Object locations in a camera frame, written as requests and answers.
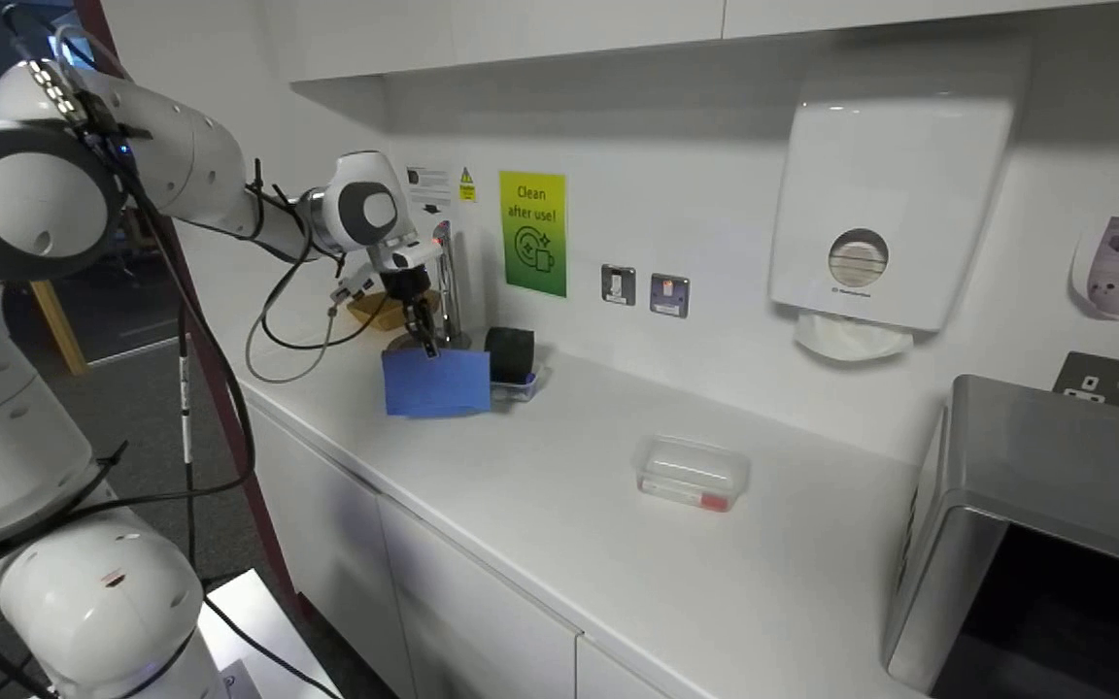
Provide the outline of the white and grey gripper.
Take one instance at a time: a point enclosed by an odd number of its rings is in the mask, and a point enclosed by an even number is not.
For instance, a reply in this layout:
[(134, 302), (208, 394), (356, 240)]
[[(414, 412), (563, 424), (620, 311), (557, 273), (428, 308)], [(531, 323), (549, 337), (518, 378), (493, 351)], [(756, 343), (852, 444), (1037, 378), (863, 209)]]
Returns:
[(382, 152), (349, 152), (335, 162), (323, 220), (342, 254), (365, 254), (382, 286), (405, 302), (408, 337), (436, 358), (443, 337), (428, 264), (439, 259), (443, 250), (411, 226), (397, 172)]

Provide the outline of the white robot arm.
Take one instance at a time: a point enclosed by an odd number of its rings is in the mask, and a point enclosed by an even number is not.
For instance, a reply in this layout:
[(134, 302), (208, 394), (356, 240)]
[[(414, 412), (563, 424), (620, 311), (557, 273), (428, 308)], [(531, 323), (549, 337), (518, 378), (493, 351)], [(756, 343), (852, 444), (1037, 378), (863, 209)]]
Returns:
[[(439, 240), (408, 220), (392, 162), (349, 152), (294, 197), (208, 117), (115, 74), (23, 57), (0, 77), (0, 286), (70, 275), (127, 219), (186, 220), (281, 259), (356, 257), (356, 275), (436, 347)], [(199, 628), (195, 563), (127, 499), (0, 323), (0, 614), (42, 699), (225, 699)]]

